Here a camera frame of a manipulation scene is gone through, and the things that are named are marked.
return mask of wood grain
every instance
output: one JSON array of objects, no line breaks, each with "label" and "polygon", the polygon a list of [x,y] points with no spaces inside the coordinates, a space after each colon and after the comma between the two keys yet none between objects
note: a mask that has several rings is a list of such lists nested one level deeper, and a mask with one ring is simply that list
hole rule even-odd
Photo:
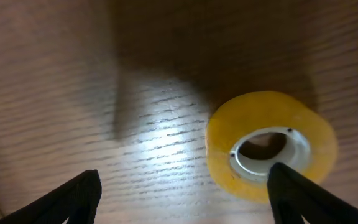
[{"label": "wood grain", "polygon": [[0,0],[0,208],[97,169],[96,223],[272,223],[205,161],[211,113],[258,90],[334,126],[323,186],[358,207],[358,1]]}]

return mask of yellow tape roll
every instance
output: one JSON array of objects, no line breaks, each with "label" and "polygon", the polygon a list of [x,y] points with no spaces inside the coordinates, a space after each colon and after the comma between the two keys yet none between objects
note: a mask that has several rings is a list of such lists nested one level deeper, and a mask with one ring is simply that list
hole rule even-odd
[{"label": "yellow tape roll", "polygon": [[[241,144],[264,133],[286,135],[286,145],[274,158],[255,160],[239,153]],[[267,174],[275,162],[319,183],[337,157],[332,127],[296,99],[274,91],[248,93],[223,104],[208,123],[206,147],[215,183],[255,202],[268,202]]]}]

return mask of tape core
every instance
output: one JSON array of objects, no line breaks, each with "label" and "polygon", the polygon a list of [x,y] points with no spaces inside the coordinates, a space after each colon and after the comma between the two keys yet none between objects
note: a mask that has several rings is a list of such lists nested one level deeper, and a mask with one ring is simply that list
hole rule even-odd
[{"label": "tape core", "polygon": [[[266,160],[251,159],[239,152],[241,146],[253,137],[282,133],[286,136],[283,149],[273,158]],[[311,162],[311,151],[308,140],[299,131],[289,127],[270,127],[258,129],[238,140],[230,151],[230,165],[232,169],[245,180],[266,182],[270,168],[276,162],[282,162],[298,172],[304,171]]]}]

